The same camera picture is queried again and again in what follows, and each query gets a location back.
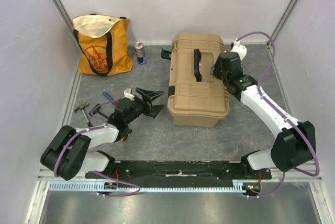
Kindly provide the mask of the tan plastic tool box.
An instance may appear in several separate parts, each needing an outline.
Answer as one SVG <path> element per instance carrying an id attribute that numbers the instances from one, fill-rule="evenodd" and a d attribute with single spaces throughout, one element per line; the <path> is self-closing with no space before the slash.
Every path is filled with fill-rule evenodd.
<path id="1" fill-rule="evenodd" d="M 230 112 L 230 94 L 211 68 L 224 42 L 216 34 L 180 32 L 172 40 L 167 109 L 176 126 L 214 127 Z"/>

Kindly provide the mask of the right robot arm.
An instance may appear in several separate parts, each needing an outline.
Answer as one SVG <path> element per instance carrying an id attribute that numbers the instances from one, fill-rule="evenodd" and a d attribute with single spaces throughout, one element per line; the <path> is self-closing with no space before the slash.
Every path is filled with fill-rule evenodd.
<path id="1" fill-rule="evenodd" d="M 220 53 L 211 75 L 222 80 L 228 92 L 249 107 L 275 137 L 271 149 L 245 155 L 246 162 L 239 167 L 244 178 L 253 178 L 265 168 L 287 172 L 311 160 L 318 164 L 313 124 L 301 122 L 280 108 L 252 76 L 243 73 L 237 53 Z"/>

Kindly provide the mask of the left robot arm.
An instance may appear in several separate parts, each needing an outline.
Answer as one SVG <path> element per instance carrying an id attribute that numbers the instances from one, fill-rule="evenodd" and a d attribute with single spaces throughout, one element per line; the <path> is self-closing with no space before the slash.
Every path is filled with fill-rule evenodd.
<path id="1" fill-rule="evenodd" d="M 69 181 L 79 172 L 96 170 L 103 178 L 115 173 L 115 165 L 110 157 L 99 151 L 89 155 L 90 148 L 103 143 L 125 141 L 131 134 L 129 124 L 141 115 L 155 118 L 164 105 L 154 105 L 153 101 L 163 95 L 163 91 L 136 88 L 134 95 L 126 89 L 124 95 L 114 101 L 114 111 L 104 116 L 104 123 L 86 128 L 64 125 L 53 137 L 40 158 L 40 163 L 51 170 L 55 177 Z"/>

